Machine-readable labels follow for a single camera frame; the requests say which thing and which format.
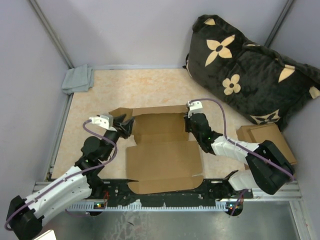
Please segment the brown cardboard box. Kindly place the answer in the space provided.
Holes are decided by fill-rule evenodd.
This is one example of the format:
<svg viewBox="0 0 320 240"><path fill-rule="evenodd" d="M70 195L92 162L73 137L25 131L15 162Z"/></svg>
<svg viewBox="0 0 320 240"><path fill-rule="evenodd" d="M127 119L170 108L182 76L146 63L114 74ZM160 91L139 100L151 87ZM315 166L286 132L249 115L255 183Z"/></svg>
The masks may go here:
<svg viewBox="0 0 320 240"><path fill-rule="evenodd" d="M185 130L185 105L142 108L119 107L113 117L134 118L135 146L125 152L129 189L146 195L192 190L204 180L199 145Z"/></svg>

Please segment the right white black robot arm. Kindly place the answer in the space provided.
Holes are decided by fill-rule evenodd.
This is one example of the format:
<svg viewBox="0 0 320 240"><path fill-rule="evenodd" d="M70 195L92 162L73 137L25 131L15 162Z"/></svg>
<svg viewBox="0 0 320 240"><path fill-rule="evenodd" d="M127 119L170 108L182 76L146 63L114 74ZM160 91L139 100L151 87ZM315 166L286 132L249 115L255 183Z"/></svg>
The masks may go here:
<svg viewBox="0 0 320 240"><path fill-rule="evenodd" d="M234 198L240 191L252 188L274 195L294 179L294 168L272 141L249 143L232 140L213 131L203 113L187 113L184 121L185 131L195 137L205 153L228 157L248 166L247 170L236 171L226 178L222 189L226 197Z"/></svg>

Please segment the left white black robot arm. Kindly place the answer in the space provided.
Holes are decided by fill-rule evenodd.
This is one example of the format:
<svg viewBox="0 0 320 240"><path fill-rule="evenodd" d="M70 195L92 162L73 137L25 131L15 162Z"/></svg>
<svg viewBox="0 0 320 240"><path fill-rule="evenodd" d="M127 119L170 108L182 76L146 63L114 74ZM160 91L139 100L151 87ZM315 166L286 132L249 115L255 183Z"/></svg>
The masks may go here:
<svg viewBox="0 0 320 240"><path fill-rule="evenodd" d="M96 115L82 127L90 133L81 148L81 157L61 177L41 190L22 198L14 197L9 204L4 229L14 232L20 240L32 240L52 218L70 205L88 197L103 195L104 182L98 174L117 156L117 141L131 136L134 117Z"/></svg>

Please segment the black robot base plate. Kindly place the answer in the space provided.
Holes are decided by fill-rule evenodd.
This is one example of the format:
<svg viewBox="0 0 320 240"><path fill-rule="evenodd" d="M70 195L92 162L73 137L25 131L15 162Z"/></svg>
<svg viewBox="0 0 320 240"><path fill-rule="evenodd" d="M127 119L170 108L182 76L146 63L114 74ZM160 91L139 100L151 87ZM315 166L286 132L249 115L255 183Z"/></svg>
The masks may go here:
<svg viewBox="0 0 320 240"><path fill-rule="evenodd" d="M243 200L252 199L250 191L236 191L231 188L226 178L205 178L202 183L189 190L176 190L161 193L134 193L129 188L128 179L105 179L98 190L88 197L89 200L98 200L93 211L88 213L97 216L107 207L126 207L134 202L140 202L142 207L214 207L222 199L237 199L238 207L242 207Z"/></svg>

